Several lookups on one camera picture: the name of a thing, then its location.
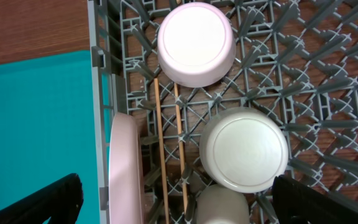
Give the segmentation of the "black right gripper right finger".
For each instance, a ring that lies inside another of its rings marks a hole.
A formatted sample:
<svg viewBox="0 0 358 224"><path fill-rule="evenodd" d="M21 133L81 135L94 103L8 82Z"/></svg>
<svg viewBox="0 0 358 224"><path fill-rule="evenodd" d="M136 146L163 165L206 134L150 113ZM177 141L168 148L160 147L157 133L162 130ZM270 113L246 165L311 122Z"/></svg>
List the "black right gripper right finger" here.
<svg viewBox="0 0 358 224"><path fill-rule="evenodd" d="M272 185L273 209L280 224L358 224L358 213L285 175Z"/></svg>

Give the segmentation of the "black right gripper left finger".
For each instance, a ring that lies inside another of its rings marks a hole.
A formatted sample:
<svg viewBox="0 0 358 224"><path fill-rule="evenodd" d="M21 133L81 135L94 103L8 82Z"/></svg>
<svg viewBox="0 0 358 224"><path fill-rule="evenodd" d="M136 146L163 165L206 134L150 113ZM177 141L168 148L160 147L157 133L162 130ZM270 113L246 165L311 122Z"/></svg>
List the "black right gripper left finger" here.
<svg viewBox="0 0 358 224"><path fill-rule="evenodd" d="M83 202L80 177L71 173L0 210L0 224L76 223Z"/></svg>

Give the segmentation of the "pink plate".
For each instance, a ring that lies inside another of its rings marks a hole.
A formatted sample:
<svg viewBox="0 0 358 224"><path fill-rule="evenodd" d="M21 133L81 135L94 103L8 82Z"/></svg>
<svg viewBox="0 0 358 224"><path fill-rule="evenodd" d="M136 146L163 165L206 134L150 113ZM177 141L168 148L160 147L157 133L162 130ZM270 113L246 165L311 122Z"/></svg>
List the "pink plate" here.
<svg viewBox="0 0 358 224"><path fill-rule="evenodd" d="M110 223L145 222L144 184L136 120L116 113L109 143Z"/></svg>

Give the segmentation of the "white bowl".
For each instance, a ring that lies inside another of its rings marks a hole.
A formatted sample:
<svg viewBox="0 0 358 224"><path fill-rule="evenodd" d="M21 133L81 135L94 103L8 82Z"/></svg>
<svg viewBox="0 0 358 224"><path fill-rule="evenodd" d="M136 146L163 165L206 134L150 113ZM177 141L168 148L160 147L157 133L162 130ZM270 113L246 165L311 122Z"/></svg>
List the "white bowl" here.
<svg viewBox="0 0 358 224"><path fill-rule="evenodd" d="M267 190L288 164L283 131L252 108L229 108L211 118L201 134L199 150L208 175L241 193Z"/></svg>

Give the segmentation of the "white cup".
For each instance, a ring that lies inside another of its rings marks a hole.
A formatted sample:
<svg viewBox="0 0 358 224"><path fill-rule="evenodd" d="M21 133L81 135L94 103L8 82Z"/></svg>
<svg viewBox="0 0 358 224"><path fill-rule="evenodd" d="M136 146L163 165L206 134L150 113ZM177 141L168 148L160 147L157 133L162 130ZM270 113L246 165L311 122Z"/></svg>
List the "white cup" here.
<svg viewBox="0 0 358 224"><path fill-rule="evenodd" d="M197 199L196 223L249 224L245 196L219 184L205 188Z"/></svg>

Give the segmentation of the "wooden chopstick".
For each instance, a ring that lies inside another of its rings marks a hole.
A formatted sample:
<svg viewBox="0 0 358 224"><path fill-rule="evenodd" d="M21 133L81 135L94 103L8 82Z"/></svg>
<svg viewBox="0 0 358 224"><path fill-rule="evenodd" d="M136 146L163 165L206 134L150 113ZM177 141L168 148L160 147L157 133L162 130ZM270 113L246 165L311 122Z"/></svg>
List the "wooden chopstick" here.
<svg viewBox="0 0 358 224"><path fill-rule="evenodd" d="M181 174L183 174L185 170L185 150L184 150L183 141L181 140L182 125L181 125L181 112L180 112L179 105L175 105L175 112L177 118L178 147L180 153L180 170L181 170ZM186 182L183 180L181 183L182 183L182 195L183 195L183 209L184 209L184 213L186 213L186 209L188 206L188 192L187 192Z"/></svg>
<svg viewBox="0 0 358 224"><path fill-rule="evenodd" d="M155 104L157 113L157 129L158 129L158 142L160 151L160 165L162 174L162 189L163 189L163 205L165 212L165 223L170 223L169 206L168 206L168 187L167 187L167 172L165 166L165 148L163 143L163 126L162 126L162 112L160 103L160 92L158 78L154 78L154 90L155 90Z"/></svg>

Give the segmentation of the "pink bowl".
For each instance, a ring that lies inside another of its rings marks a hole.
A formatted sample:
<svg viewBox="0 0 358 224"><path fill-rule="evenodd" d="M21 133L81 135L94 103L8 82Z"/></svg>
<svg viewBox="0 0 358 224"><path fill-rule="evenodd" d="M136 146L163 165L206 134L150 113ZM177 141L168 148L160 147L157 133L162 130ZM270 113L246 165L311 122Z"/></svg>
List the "pink bowl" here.
<svg viewBox="0 0 358 224"><path fill-rule="evenodd" d="M218 82L236 57L229 19L204 2L186 3L169 12L159 27L157 48L166 76L191 88Z"/></svg>

